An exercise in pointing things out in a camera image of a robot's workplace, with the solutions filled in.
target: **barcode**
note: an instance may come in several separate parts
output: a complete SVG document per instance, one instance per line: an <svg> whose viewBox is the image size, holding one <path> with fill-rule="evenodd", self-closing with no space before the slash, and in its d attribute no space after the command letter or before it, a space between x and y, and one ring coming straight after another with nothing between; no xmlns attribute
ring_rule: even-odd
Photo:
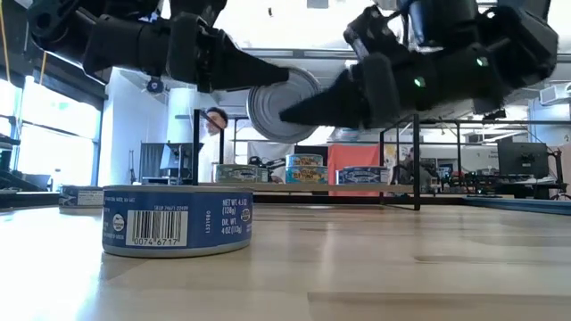
<svg viewBox="0 0 571 321"><path fill-rule="evenodd" d="M132 246L186 246L187 211L130 210L125 244Z"/></svg>

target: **shelf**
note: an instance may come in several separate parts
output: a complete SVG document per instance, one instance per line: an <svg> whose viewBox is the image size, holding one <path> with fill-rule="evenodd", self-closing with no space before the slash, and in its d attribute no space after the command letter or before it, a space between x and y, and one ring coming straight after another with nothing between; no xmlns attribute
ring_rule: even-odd
<svg viewBox="0 0 571 321"><path fill-rule="evenodd" d="M268 184L268 183L201 183L200 186L243 187L255 192L392 192L413 193L412 185L326 185L326 184Z"/></svg>

